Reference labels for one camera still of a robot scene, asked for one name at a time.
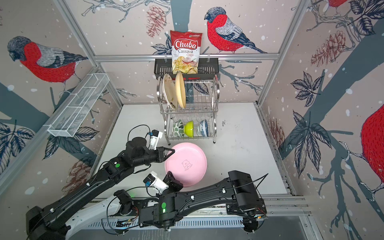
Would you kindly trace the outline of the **white floral plate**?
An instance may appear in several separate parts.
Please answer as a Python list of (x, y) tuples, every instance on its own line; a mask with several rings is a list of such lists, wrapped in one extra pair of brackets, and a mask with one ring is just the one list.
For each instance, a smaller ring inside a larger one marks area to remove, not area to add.
[(163, 93), (167, 104), (172, 110), (175, 110), (178, 106), (178, 100), (176, 96), (175, 83), (169, 74), (165, 74), (163, 78)]

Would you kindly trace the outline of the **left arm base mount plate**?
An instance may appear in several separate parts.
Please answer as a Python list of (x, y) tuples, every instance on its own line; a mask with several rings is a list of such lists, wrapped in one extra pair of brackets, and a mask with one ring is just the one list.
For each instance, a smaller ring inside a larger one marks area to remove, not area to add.
[(143, 200), (133, 200), (131, 207), (122, 207), (117, 198), (107, 204), (106, 216), (102, 219), (103, 226), (109, 230), (123, 230), (137, 226), (139, 212), (148, 206)]

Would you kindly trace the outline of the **pink plate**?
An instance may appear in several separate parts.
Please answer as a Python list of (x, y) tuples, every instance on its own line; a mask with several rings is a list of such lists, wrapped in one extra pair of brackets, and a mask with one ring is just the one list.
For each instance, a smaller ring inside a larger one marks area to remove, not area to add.
[(171, 172), (184, 188), (199, 183), (207, 171), (207, 158), (203, 150), (193, 143), (180, 143), (172, 147), (174, 153), (165, 161), (166, 173)]

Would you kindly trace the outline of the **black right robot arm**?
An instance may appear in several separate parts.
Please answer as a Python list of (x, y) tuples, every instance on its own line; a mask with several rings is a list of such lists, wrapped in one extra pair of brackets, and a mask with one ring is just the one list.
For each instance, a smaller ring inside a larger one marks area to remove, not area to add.
[(182, 184), (172, 174), (167, 174), (165, 182), (169, 188), (161, 195), (144, 200), (133, 200), (126, 191), (118, 191), (115, 196), (121, 206), (117, 215), (132, 216), (132, 219), (117, 226), (129, 229), (132, 228), (131, 223), (138, 220), (141, 228), (169, 229), (193, 212), (224, 204), (228, 215), (243, 218), (246, 232), (255, 231), (259, 227), (258, 221), (267, 216), (264, 199), (249, 174), (240, 171), (228, 174), (216, 184), (189, 192), (183, 192)]

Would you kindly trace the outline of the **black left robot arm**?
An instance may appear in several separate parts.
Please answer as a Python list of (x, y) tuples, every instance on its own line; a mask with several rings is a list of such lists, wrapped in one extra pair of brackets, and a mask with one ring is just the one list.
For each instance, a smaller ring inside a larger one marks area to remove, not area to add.
[(133, 174), (136, 167), (162, 163), (174, 153), (174, 149), (165, 147), (150, 150), (146, 139), (133, 138), (127, 142), (125, 150), (107, 161), (93, 177), (74, 192), (44, 208), (35, 206), (30, 209), (26, 214), (27, 238), (65, 239), (70, 230), (66, 222), (86, 204)]

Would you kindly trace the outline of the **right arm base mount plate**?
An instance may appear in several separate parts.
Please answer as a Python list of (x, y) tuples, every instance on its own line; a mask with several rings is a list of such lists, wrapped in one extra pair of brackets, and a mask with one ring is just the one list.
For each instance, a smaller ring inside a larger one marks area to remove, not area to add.
[(267, 210), (263, 208), (241, 211), (241, 213), (243, 217), (243, 230), (251, 234), (258, 230), (267, 218)]

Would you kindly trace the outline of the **yellow plate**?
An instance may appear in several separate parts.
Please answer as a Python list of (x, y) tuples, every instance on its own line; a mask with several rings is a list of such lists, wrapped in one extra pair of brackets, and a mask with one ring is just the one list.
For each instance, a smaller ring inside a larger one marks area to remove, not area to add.
[(175, 88), (178, 103), (182, 109), (186, 108), (186, 90), (182, 72), (178, 72), (175, 78)]

